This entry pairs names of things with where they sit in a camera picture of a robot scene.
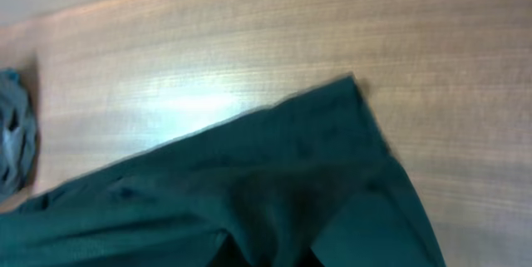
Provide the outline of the black shorts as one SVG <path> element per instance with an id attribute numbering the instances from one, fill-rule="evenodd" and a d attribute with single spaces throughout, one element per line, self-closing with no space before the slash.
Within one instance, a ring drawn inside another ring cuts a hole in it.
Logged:
<path id="1" fill-rule="evenodd" d="M 442 266 L 353 77 L 71 180 L 1 217 L 4 266 Z"/>

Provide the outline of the folded grey shorts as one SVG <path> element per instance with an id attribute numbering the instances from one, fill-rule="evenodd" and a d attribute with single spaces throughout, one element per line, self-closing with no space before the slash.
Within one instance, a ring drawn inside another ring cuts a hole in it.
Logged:
<path id="1" fill-rule="evenodd" d="M 17 194 L 32 173 L 37 119 L 20 74 L 1 70 L 1 202 Z"/>

